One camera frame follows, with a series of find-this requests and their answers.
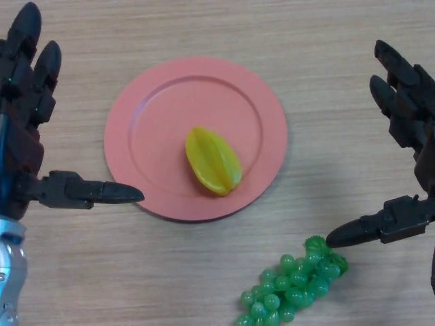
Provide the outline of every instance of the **table surface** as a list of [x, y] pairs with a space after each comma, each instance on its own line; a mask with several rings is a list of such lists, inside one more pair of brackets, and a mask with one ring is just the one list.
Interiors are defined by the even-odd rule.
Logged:
[[[6, 34], [26, 1], [0, 0]], [[111, 175], [107, 114], [140, 72], [172, 58], [218, 56], [255, 71], [285, 107], [290, 144], [266, 193], [240, 213], [171, 223], [134, 205], [22, 220], [29, 276], [23, 325], [231, 325], [240, 293], [313, 234], [420, 194], [412, 151], [388, 134], [368, 89], [385, 70], [377, 39], [435, 73], [433, 0], [39, 0], [39, 50], [59, 42], [56, 111], [41, 127], [41, 175]], [[429, 234], [339, 250], [351, 269], [295, 325], [433, 325]]]

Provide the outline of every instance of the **green grapes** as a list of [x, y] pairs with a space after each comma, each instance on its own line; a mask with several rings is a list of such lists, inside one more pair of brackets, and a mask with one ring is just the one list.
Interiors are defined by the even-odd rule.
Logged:
[[305, 256], [285, 254], [276, 270], [265, 269], [260, 284], [242, 292], [240, 302], [247, 309], [235, 326], [279, 326], [290, 323], [296, 312], [325, 297], [332, 282], [349, 269], [347, 260], [332, 251], [321, 236], [305, 243]]

